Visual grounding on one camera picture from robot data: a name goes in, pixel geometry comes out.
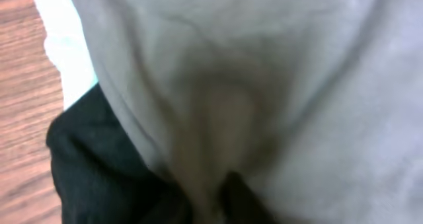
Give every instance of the white fabric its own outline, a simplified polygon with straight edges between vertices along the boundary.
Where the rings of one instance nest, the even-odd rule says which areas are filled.
[[[44,49],[59,69],[66,110],[97,83],[81,21],[71,0],[34,0],[47,32]]]
[[[200,215],[239,169],[281,220],[423,223],[423,0],[73,2],[123,127]],[[257,104],[271,116],[249,130]],[[246,174],[239,144],[273,133],[276,162]]]

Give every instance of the gray fabric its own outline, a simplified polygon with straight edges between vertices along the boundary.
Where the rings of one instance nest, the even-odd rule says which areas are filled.
[[[197,222],[241,172],[276,217],[423,222],[423,0],[73,0],[100,85]]]

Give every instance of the brown wooden floor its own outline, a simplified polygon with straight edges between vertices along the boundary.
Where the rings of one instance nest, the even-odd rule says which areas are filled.
[[[33,0],[0,0],[0,223],[61,223],[46,129],[62,110]]]

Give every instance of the wooden table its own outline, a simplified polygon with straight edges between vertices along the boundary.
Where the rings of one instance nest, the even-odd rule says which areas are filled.
[[[0,0],[0,223],[61,223],[45,145],[62,111],[33,0]]]

